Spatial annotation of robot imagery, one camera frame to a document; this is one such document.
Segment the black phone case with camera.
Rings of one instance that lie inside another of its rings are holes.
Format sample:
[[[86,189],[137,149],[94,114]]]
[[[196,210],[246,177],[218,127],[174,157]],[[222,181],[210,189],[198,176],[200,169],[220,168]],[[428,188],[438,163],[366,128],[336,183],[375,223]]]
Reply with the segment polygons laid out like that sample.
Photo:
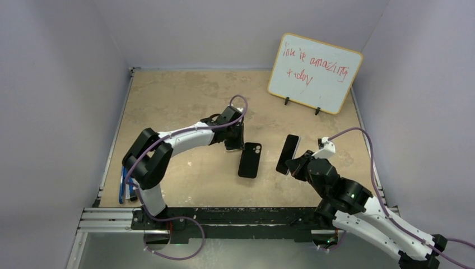
[[[238,176],[254,179],[258,175],[262,145],[256,142],[246,142],[241,153]]]

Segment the black phone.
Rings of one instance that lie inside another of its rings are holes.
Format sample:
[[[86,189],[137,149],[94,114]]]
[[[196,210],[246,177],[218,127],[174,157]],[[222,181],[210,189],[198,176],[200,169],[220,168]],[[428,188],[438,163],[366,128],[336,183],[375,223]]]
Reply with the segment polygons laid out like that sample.
[[[294,134],[287,135],[285,143],[283,144],[281,154],[277,161],[277,165],[276,165],[277,172],[283,175],[288,174],[288,167],[286,165],[286,161],[294,158],[295,152],[298,148],[299,143],[300,143],[299,136],[294,135]]]

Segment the pale pink phone case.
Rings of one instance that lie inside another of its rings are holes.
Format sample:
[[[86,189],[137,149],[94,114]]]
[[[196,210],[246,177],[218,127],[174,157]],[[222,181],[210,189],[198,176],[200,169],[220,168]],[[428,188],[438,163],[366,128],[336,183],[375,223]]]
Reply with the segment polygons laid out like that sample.
[[[228,144],[226,143],[225,144],[225,150],[227,152],[232,152],[232,151],[239,151],[239,150],[243,150],[245,149],[245,145],[242,143],[242,144]]]

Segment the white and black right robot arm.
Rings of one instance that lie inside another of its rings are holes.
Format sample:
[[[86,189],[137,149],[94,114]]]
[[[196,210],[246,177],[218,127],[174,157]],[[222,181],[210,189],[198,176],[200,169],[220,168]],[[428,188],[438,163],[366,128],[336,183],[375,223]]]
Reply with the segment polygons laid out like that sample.
[[[328,159],[312,151],[285,162],[293,178],[309,183],[321,197],[314,220],[321,228],[348,231],[397,260],[400,268],[438,268],[447,239],[428,234],[380,203],[360,183],[340,176]]]

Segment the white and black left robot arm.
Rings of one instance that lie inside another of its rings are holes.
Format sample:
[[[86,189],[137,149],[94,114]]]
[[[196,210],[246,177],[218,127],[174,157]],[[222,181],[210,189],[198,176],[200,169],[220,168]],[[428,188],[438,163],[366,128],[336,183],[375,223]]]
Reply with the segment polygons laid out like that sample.
[[[203,118],[192,126],[168,132],[144,129],[124,155],[124,180],[136,189],[145,222],[161,229],[167,222],[161,181],[172,157],[197,147],[223,142],[230,150],[242,149],[245,109],[227,106],[220,114]]]

